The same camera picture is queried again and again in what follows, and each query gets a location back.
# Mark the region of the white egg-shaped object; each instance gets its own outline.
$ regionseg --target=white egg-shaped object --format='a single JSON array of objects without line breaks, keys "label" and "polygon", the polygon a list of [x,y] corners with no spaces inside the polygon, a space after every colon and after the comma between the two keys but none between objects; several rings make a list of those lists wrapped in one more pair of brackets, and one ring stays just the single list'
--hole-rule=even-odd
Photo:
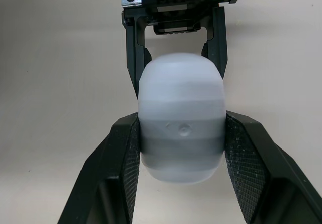
[{"label": "white egg-shaped object", "polygon": [[223,80],[207,58],[175,53],[151,61],[139,81],[142,161],[161,181],[210,178],[225,141]]}]

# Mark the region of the textured gripper pad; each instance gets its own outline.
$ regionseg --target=textured gripper pad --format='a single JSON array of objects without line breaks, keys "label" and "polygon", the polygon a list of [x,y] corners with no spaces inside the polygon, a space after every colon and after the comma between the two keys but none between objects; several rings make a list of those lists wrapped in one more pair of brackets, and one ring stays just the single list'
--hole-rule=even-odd
[{"label": "textured gripper pad", "polygon": [[132,127],[129,136],[128,149],[126,151],[124,164],[122,184],[124,186],[126,206],[129,214],[129,221],[132,223],[134,214],[134,205],[136,198],[136,189],[139,178],[139,165],[140,165],[140,150],[139,150],[139,121],[137,120]]},{"label": "textured gripper pad", "polygon": [[229,115],[225,156],[241,211],[246,223],[250,224],[269,174],[242,124]]}]

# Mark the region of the white wall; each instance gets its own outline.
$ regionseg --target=white wall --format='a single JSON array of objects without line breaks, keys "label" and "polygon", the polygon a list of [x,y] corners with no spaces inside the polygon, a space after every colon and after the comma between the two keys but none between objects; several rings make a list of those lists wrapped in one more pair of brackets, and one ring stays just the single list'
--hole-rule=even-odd
[{"label": "white wall", "polygon": [[[0,0],[0,223],[57,223],[87,156],[136,111],[121,11]],[[322,194],[322,0],[239,0],[226,22],[228,109],[262,122]],[[146,37],[153,56],[198,53],[205,32]],[[135,224],[214,222],[244,223],[224,161],[195,186],[141,168]]]}]

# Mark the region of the metal bracket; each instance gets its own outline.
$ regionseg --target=metal bracket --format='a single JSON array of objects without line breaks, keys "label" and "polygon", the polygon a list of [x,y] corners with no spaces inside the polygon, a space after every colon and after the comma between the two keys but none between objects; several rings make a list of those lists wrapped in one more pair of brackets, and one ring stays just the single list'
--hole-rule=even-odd
[{"label": "metal bracket", "polygon": [[180,33],[171,29],[184,28],[184,32],[196,32],[200,27],[207,30],[207,42],[202,56],[208,58],[217,67],[223,77],[227,65],[227,41],[224,7],[201,6],[195,9],[183,10],[181,17],[172,20],[164,14],[151,15],[143,7],[124,8],[122,22],[126,29],[127,68],[138,96],[138,83],[145,66],[152,60],[151,54],[145,47],[144,30],[154,25],[157,34]]}]

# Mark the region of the small bump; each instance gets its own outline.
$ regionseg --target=small bump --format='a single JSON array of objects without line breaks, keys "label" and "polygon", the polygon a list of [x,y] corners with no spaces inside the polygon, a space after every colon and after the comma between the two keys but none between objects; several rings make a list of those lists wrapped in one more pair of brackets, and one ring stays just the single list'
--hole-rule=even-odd
[{"label": "small bump", "polygon": [[187,124],[182,124],[180,125],[179,127],[179,135],[181,137],[187,137],[191,134],[192,132],[192,128],[190,125],[187,125]]}]

